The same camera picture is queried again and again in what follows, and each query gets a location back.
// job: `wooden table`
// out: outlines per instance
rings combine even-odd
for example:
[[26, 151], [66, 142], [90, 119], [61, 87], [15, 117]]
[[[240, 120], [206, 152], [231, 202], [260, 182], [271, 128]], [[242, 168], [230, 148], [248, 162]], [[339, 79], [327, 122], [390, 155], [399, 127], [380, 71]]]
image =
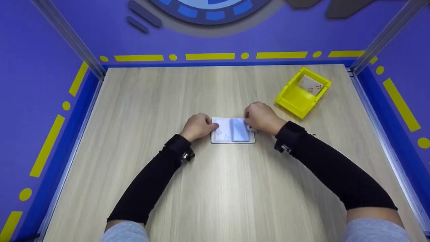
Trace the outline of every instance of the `wooden table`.
[[[370, 173], [412, 241], [425, 241], [343, 65], [306, 66], [333, 84], [304, 120], [273, 104], [301, 67], [110, 68], [45, 241], [98, 241], [127, 186], [189, 116], [242, 117], [257, 100]], [[273, 145], [262, 132], [255, 144], [196, 141], [195, 159], [176, 172], [150, 215], [151, 241], [340, 241], [343, 204]]]

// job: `metal frame edge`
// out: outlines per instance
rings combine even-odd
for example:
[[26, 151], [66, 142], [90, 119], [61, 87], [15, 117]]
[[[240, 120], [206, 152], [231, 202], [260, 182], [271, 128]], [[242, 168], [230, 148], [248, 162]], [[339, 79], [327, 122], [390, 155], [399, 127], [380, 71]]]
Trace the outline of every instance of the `metal frame edge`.
[[64, 184], [66, 182], [67, 176], [69, 174], [70, 168], [71, 168], [73, 160], [75, 158], [76, 152], [77, 152], [77, 150], [79, 148], [79, 144], [81, 142], [81, 139], [82, 139], [83, 133], [85, 131], [85, 128], [86, 128], [86, 126], [88, 124], [89, 117], [90, 117], [90, 115], [92, 113], [92, 110], [94, 108], [94, 105], [95, 105], [95, 102], [97, 100], [98, 94], [100, 92], [102, 83], [103, 82], [101, 80], [98, 81], [97, 87], [95, 89], [95, 93], [92, 96], [91, 103], [89, 105], [88, 111], [85, 114], [85, 118], [84, 118], [82, 126], [81, 126], [81, 128], [79, 130], [79, 133], [78, 133], [78, 136], [76, 138], [75, 144], [73, 145], [73, 149], [72, 149], [72, 152], [71, 152], [71, 154], [69, 156], [69, 159], [67, 161], [67, 164], [66, 164], [66, 167], [64, 169], [63, 175], [61, 176], [60, 182], [58, 183], [57, 189], [55, 190], [54, 196], [53, 196], [53, 198], [51, 200], [51, 203], [49, 204], [48, 211], [47, 211], [47, 213], [45, 215], [45, 218], [43, 219], [42, 224], [40, 225], [40, 228], [39, 228], [39, 231], [38, 231], [38, 233], [40, 233], [40, 236], [35, 241], [42, 242], [43, 239], [44, 239], [44, 237], [45, 237], [45, 235], [46, 235], [49, 223], [51, 222], [52, 216], [54, 214], [54, 210], [55, 210], [55, 208], [57, 206], [58, 200], [60, 198], [61, 192], [63, 190]]
[[415, 217], [417, 218], [423, 232], [428, 233], [428, 231], [430, 231], [430, 219], [426, 214], [426, 212], [424, 211], [424, 207], [422, 206], [420, 200], [418, 199], [418, 196], [415, 193], [411, 185], [411, 182], [406, 176], [405, 170], [400, 164], [400, 161], [394, 151], [394, 148], [391, 146], [390, 141], [388, 140], [388, 137], [378, 117], [376, 116], [376, 113], [372, 105], [370, 104], [370, 101], [366, 93], [364, 92], [358, 77], [354, 73], [352, 73], [349, 68], [347, 68], [347, 71], [357, 91], [357, 94], [361, 99], [364, 109], [366, 110], [367, 115], [369, 116], [370, 122], [372, 123], [372, 126], [375, 129], [376, 135], [378, 136], [378, 140], [381, 143], [382, 148], [384, 149], [385, 155], [387, 156], [387, 159], [391, 165], [391, 168], [394, 171], [394, 174], [400, 184], [400, 187], [402, 188], [402, 191], [405, 194], [405, 197], [408, 200], [408, 203], [411, 206], [411, 209]]

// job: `hand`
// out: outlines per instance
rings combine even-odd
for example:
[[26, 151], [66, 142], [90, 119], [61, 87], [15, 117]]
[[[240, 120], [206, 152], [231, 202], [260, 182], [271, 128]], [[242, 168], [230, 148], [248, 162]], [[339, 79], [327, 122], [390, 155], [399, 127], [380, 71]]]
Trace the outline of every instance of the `hand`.
[[267, 104], [253, 102], [245, 108], [245, 124], [275, 136], [286, 123]]
[[179, 134], [188, 141], [193, 142], [196, 139], [203, 138], [218, 127], [219, 125], [213, 124], [208, 115], [200, 112], [188, 119], [184, 129]]

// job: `circular wall graphic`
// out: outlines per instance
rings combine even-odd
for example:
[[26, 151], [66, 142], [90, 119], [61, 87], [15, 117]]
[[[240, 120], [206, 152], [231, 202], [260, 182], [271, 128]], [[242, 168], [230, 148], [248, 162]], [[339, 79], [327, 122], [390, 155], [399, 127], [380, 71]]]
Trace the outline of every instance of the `circular wall graphic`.
[[270, 0], [150, 0], [166, 13], [194, 24], [220, 25], [255, 12]]

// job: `yellow tray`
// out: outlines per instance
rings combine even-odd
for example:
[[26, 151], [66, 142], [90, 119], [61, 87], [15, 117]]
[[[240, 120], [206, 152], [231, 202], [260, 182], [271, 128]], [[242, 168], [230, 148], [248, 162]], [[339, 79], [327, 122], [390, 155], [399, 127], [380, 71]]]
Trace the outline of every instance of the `yellow tray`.
[[[297, 86], [298, 82], [304, 75], [314, 79], [324, 86], [318, 95], [314, 96]], [[282, 89], [275, 102], [300, 119], [303, 119], [324, 95], [331, 84], [332, 82], [330, 80], [303, 67]]]

